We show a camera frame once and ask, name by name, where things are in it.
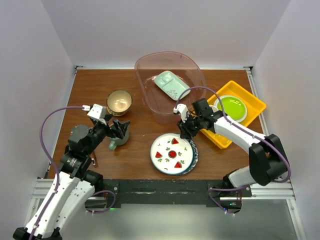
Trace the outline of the watermelon pattern plate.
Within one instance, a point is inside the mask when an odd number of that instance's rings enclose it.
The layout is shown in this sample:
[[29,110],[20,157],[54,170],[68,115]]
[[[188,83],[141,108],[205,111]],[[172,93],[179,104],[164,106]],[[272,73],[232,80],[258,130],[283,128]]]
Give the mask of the watermelon pattern plate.
[[154,167],[166,175],[178,176],[193,161],[193,150],[187,139],[176,133],[158,136],[150,147],[150,159]]

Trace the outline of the pale green divided dish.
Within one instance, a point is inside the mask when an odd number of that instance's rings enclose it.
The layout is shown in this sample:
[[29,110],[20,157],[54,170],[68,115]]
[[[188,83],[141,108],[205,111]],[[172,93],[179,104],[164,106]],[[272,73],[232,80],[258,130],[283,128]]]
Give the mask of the pale green divided dish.
[[190,93],[190,90],[188,90],[190,87],[169,70],[157,75],[153,82],[174,101],[178,101]]

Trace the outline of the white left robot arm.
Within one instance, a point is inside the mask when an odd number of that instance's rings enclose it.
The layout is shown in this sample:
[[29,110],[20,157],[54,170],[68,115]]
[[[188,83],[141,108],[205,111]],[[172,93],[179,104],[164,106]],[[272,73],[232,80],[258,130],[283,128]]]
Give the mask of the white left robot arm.
[[13,233],[15,240],[60,240],[63,232],[91,196],[104,193],[103,176],[89,170],[91,154],[104,138],[128,136],[130,121],[113,119],[109,126],[94,121],[93,127],[75,126],[68,138],[58,172],[39,209],[25,227]]

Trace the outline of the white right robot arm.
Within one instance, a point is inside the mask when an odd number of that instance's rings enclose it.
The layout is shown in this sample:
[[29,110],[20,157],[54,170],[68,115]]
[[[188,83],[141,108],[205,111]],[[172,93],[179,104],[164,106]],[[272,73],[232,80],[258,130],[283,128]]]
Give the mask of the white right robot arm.
[[285,151],[276,135],[266,136],[248,129],[223,110],[213,111],[204,98],[192,105],[195,115],[191,115],[182,103],[176,104],[173,109],[173,113],[180,116],[177,124],[180,138],[190,140],[205,129],[226,137],[248,154],[248,166],[236,169],[223,178],[222,189],[227,196],[233,197],[242,187],[251,184],[266,186],[277,182],[283,174],[291,175]]

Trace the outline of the clear pink plastic bin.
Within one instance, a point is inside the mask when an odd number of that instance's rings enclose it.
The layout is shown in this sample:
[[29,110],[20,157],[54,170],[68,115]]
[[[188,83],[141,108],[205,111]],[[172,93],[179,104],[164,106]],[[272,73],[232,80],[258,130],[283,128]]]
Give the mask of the clear pink plastic bin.
[[163,51],[145,55],[134,65],[143,101],[159,124],[175,124],[179,117],[173,114],[176,102],[189,109],[192,103],[206,95],[206,80],[199,66],[187,55]]

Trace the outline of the teal ceramic mug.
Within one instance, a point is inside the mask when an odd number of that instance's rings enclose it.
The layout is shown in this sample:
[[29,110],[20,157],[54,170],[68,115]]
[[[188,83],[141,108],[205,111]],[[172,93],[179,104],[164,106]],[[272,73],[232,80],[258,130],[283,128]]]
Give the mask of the teal ceramic mug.
[[125,129],[125,133],[124,133],[123,139],[118,138],[118,137],[115,137],[115,138],[107,137],[107,138],[109,140],[108,148],[111,151],[114,151],[116,149],[116,147],[122,146],[128,141],[128,139],[129,139],[129,130],[128,130],[128,128]]

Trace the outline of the blue patterned bottom plate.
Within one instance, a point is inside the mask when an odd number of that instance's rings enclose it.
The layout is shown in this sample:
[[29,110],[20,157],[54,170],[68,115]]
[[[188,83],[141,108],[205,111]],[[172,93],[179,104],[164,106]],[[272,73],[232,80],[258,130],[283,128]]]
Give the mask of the blue patterned bottom plate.
[[190,146],[192,147],[193,159],[192,159],[190,166],[185,171],[178,173],[177,174],[178,176],[185,175],[185,174],[191,172],[195,168],[195,166],[197,165],[198,160],[199,160],[199,151],[198,151],[196,144],[192,140],[187,139],[187,141],[190,144]]

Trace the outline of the beige ceramic bowl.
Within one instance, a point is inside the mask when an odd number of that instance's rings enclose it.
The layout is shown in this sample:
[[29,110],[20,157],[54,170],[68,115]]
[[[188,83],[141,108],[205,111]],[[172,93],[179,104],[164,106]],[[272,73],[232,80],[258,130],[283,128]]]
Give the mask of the beige ceramic bowl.
[[132,106],[131,94],[123,89],[111,92],[106,100],[107,110],[113,116],[123,116]]

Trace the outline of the light blue white mug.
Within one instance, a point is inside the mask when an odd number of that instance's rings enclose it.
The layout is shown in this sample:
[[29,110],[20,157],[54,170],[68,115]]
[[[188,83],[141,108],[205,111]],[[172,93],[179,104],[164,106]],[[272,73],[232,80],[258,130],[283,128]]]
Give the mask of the light blue white mug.
[[212,110],[211,116],[214,116],[214,115],[219,111],[219,109],[218,109],[216,106],[214,106],[214,105],[209,105],[209,107],[210,107],[211,110]]

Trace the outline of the yellow plastic tray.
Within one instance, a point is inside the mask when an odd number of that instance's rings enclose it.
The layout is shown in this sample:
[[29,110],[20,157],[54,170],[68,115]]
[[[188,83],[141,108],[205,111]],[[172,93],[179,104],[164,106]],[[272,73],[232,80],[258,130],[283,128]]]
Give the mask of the yellow plastic tray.
[[[217,94],[222,100],[226,114],[245,127],[252,123],[267,107],[263,101],[233,80],[219,89]],[[216,95],[213,94],[209,97],[207,102],[222,110]],[[220,149],[226,149],[233,143],[228,138],[209,130],[202,129],[200,131]]]

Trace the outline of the black mounting base plate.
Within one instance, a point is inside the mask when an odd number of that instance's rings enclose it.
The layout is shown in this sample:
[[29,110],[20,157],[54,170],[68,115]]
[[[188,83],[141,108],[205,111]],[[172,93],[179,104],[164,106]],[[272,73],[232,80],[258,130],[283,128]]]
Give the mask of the black mounting base plate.
[[85,202],[88,210],[100,211],[107,207],[120,208],[125,204],[140,205],[205,205],[216,207],[210,199],[214,199],[230,210],[239,210],[241,201],[252,196],[250,187],[239,191],[211,191],[212,188],[220,189],[221,180],[186,180],[186,179],[104,179],[103,188],[115,193],[99,194],[90,197]]

